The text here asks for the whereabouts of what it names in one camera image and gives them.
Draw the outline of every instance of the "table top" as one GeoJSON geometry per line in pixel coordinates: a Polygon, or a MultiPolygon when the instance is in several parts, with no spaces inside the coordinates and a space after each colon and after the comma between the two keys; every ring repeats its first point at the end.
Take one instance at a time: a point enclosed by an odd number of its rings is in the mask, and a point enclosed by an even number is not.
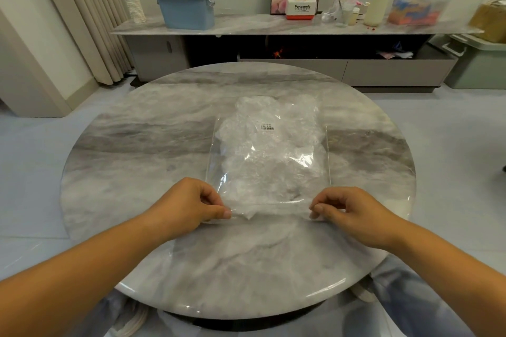
{"type": "Polygon", "coordinates": [[[149,16],[144,23],[126,21],[111,33],[118,35],[286,35],[286,34],[436,34],[480,33],[469,27],[467,21],[439,21],[434,26],[398,26],[383,23],[375,29],[359,21],[354,26],[338,27],[335,22],[324,22],[321,15],[311,21],[289,21],[281,15],[216,15],[215,26],[205,31],[167,28],[163,17],[149,16]]]}
{"type": "MultiPolygon", "coordinates": [[[[362,187],[406,218],[415,194],[413,160],[401,132],[375,103],[318,72],[235,62],[159,78],[95,118],[62,177],[61,207],[71,239],[83,241],[143,212],[185,176],[204,180],[220,107],[240,96],[308,89],[323,96],[332,185],[362,187]]],[[[181,315],[263,317],[323,301],[385,256],[326,222],[254,216],[243,223],[203,224],[163,244],[116,288],[181,315]]]]}

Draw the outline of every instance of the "tiled floor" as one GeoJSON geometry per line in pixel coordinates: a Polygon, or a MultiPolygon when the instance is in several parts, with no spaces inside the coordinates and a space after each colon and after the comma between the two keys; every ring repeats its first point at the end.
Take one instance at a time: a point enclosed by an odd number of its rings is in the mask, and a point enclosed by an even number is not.
{"type": "MultiPolygon", "coordinates": [[[[88,123],[130,90],[128,83],[101,88],[61,119],[18,118],[0,106],[0,279],[71,246],[58,201],[65,160],[88,123]]],[[[411,219],[506,273],[506,91],[442,87],[369,97],[411,147],[411,219]]],[[[387,321],[376,335],[402,335],[387,321]]]]}

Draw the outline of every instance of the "curtain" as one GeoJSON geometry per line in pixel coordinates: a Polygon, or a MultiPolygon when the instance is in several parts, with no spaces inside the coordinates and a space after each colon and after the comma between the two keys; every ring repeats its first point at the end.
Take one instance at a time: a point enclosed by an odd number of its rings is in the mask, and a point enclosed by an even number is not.
{"type": "Polygon", "coordinates": [[[112,84],[132,69],[121,36],[109,32],[127,21],[122,0],[53,0],[95,79],[112,84]]]}

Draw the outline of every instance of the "blue storage bin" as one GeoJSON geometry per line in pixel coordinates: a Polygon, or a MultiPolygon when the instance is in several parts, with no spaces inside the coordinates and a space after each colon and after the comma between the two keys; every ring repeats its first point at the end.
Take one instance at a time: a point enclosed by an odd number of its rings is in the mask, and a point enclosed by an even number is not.
{"type": "Polygon", "coordinates": [[[209,29],[215,25],[215,0],[156,0],[168,28],[209,29]]]}

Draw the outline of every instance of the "person's left hand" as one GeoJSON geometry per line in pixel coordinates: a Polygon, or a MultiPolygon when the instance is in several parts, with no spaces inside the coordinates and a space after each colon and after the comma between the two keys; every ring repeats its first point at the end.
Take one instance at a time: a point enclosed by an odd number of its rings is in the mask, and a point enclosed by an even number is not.
{"type": "Polygon", "coordinates": [[[174,184],[143,216],[149,219],[162,242],[193,231],[203,221],[230,219],[232,212],[218,193],[204,181],[185,177],[174,184]]]}

